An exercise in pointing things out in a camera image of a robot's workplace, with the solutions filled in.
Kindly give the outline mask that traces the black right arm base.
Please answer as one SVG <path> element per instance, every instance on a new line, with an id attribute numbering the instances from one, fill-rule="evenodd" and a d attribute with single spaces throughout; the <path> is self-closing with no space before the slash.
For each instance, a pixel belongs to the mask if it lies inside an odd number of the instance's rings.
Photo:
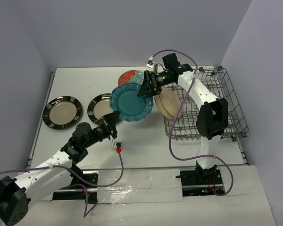
<path id="1" fill-rule="evenodd" d="M 181 170 L 176 178 L 181 181 L 183 197 L 225 194 L 221 173 L 216 165 L 202 169 L 196 162 L 195 169 Z"/>

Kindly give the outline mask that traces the red and teal floral plate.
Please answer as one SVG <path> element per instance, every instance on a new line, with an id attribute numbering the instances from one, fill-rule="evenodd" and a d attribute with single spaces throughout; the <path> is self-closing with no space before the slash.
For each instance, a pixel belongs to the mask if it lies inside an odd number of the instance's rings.
<path id="1" fill-rule="evenodd" d="M 140 70 L 129 70 L 120 75 L 118 79 L 118 85 L 124 83 L 137 83 L 142 85 L 144 79 L 144 73 Z"/>

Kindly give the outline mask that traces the teal scalloped plate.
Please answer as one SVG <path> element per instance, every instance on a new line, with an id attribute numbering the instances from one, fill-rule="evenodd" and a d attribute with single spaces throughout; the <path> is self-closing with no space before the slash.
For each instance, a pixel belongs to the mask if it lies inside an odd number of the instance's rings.
<path id="1" fill-rule="evenodd" d="M 124 83 L 112 90 L 109 104 L 114 112 L 119 111 L 119 119 L 140 121 L 151 113 L 153 97 L 138 97 L 140 88 L 141 85 L 137 83 Z"/>

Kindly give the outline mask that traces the cream bird painted plate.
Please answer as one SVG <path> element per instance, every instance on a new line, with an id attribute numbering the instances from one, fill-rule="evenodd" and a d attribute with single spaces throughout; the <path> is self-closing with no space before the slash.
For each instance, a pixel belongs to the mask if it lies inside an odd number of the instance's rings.
<path id="1" fill-rule="evenodd" d="M 172 115 L 176 116 L 176 113 L 181 105 L 179 97 L 172 90 L 163 87 L 161 93 L 159 94 L 162 105 L 166 110 Z"/>

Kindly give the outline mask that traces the black rimmed cream plate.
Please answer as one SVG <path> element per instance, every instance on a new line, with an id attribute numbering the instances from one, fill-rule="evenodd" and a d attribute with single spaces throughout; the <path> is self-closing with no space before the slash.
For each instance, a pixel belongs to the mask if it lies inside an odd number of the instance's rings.
<path id="1" fill-rule="evenodd" d="M 100 124 L 100 118 L 106 114 L 113 113 L 110 107 L 110 93 L 96 96 L 88 105 L 87 114 L 89 119 L 96 125 Z"/>

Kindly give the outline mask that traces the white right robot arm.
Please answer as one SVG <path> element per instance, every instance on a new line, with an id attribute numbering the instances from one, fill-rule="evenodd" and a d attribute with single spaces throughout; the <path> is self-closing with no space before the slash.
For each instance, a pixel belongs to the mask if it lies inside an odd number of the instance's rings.
<path id="1" fill-rule="evenodd" d="M 198 67 L 181 64 L 176 53 L 163 58 L 165 70 L 158 73 L 151 56 L 147 67 L 152 71 L 144 71 L 141 88 L 137 94 L 142 96 L 157 96 L 163 86 L 176 83 L 186 91 L 185 98 L 190 97 L 196 104 L 199 114 L 196 128 L 200 134 L 200 154 L 195 156 L 197 168 L 195 177 L 200 184 L 206 184 L 212 178 L 211 170 L 215 169 L 217 145 L 228 126 L 228 102 L 225 98 L 218 98 L 197 78 Z"/>

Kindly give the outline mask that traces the silver tape sheet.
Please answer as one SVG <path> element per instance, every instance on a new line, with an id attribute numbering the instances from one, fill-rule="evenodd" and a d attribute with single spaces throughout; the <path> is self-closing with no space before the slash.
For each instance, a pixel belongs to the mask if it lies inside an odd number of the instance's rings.
<path id="1" fill-rule="evenodd" d="M 98 188 L 98 203 L 181 202 L 179 174 L 179 169 L 125 170 L 116 184 Z"/>

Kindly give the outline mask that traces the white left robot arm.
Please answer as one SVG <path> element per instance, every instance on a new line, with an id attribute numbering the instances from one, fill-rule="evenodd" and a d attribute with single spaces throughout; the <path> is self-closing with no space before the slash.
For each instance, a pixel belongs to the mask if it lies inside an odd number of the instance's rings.
<path id="1" fill-rule="evenodd" d="M 46 196 L 66 186 L 79 187 L 83 182 L 77 164 L 87 155 L 87 148 L 106 138 L 117 137 L 119 111 L 104 115 L 100 125 L 91 128 L 79 123 L 69 141 L 52 157 L 36 168 L 19 169 L 21 175 L 0 180 L 0 219 L 13 226 L 23 219 L 28 210 Z"/>

